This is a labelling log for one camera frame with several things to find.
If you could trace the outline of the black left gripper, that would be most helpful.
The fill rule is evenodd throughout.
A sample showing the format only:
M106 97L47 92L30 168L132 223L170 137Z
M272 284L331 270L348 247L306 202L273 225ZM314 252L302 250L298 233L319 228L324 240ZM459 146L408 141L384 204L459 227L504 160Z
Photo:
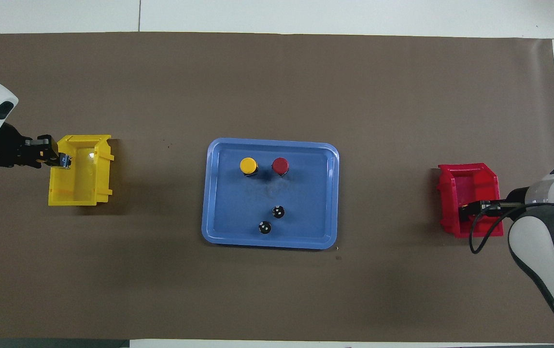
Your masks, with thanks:
M23 146L36 151L32 156L33 161L24 157ZM51 135L38 136L36 139L26 137L9 123L5 122L0 127L0 167L12 168L14 166L28 166L41 168L63 167L63 153L59 153L57 141Z

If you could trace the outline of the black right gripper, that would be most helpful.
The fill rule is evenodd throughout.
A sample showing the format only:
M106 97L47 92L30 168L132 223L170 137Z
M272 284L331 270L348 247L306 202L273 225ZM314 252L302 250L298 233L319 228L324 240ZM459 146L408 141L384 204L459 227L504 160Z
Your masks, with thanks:
M502 200L481 200L472 202L472 216L484 215L499 217L513 209L520 208L526 204L526 193L528 188L516 188L511 190L507 197Z

